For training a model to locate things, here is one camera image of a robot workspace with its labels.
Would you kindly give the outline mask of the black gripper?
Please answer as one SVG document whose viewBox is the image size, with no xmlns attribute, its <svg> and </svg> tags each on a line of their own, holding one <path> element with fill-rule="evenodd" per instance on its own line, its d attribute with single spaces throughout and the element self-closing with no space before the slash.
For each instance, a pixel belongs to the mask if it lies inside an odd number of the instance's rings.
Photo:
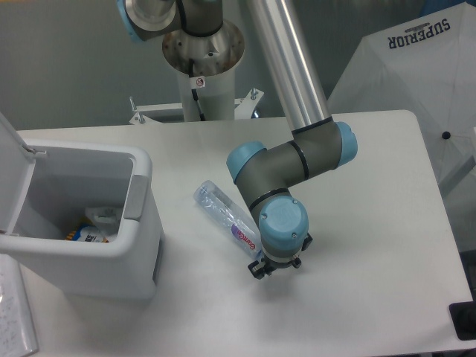
<svg viewBox="0 0 476 357">
<path fill-rule="evenodd" d="M 312 236 L 307 234 L 300 248 L 291 251 L 284 251 L 282 253 L 277 253 L 267 245 L 264 245 L 262 248 L 263 257 L 261 258 L 261 261 L 255 260 L 250 263 L 248 265 L 248 270 L 255 279 L 261 280 L 266 274 L 270 275 L 277 269 L 288 267 L 300 268 L 302 264 L 300 255 L 311 245 L 312 241 Z"/>
</svg>

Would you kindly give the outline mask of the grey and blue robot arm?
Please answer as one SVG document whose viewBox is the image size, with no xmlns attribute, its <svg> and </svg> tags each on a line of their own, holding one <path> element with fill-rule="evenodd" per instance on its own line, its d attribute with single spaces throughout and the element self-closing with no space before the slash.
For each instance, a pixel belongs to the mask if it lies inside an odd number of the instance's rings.
<svg viewBox="0 0 476 357">
<path fill-rule="evenodd" d="M 241 31 L 223 16 L 221 1 L 119 1 L 127 33 L 138 42 L 161 37 L 166 61 L 178 75 L 186 121 L 234 116 L 234 69 L 245 49 Z M 249 142 L 226 164 L 257 223 L 261 258 L 250 264 L 257 278 L 299 267 L 312 238 L 304 206 L 290 188 L 352 161 L 358 144 L 351 128 L 327 108 L 318 75 L 290 1 L 250 1 L 254 25 L 292 139 L 268 149 Z"/>
</svg>

